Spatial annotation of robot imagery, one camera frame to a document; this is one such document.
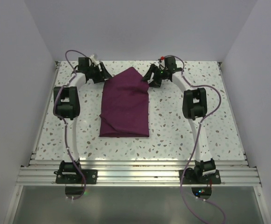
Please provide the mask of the purple cloth mat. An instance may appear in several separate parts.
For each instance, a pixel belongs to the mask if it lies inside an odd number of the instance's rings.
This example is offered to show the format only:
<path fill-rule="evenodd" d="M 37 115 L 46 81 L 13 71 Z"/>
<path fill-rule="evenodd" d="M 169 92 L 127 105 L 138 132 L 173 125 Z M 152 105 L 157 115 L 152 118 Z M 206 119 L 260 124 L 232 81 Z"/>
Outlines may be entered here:
<path fill-rule="evenodd" d="M 130 67 L 104 84 L 100 137 L 149 137 L 149 85 Z"/>

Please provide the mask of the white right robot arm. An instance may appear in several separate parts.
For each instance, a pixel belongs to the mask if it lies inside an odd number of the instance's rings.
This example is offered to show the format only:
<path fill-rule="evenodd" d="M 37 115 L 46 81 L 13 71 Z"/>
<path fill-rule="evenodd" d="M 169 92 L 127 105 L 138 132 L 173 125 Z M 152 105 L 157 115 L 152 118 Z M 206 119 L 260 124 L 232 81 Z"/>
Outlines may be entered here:
<path fill-rule="evenodd" d="M 215 162 L 210 152 L 208 138 L 202 122 L 207 117 L 208 104 L 206 89 L 202 85 L 193 85 L 184 76 L 185 63 L 176 64 L 176 57 L 165 56 L 159 59 L 159 65 L 151 64 L 142 81 L 150 87 L 161 87 L 163 80 L 169 80 L 183 93 L 182 113 L 189 121 L 195 141 L 192 156 L 195 158 L 194 178 L 205 183 L 216 171 Z"/>

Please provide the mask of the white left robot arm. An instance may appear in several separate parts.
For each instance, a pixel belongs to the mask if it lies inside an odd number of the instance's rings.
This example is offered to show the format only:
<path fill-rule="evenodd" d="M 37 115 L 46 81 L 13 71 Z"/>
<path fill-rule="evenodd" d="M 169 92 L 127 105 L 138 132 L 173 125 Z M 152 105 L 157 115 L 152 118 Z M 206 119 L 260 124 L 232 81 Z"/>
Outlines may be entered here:
<path fill-rule="evenodd" d="M 58 176 L 66 174 L 72 183 L 78 183 L 83 177 L 76 139 L 77 120 L 81 112 L 79 89 L 89 80 L 98 84 L 112 78 L 112 75 L 102 61 L 97 61 L 93 57 L 80 57 L 77 66 L 72 68 L 69 80 L 53 89 L 53 115 L 64 123 L 63 160 L 56 174 Z"/>

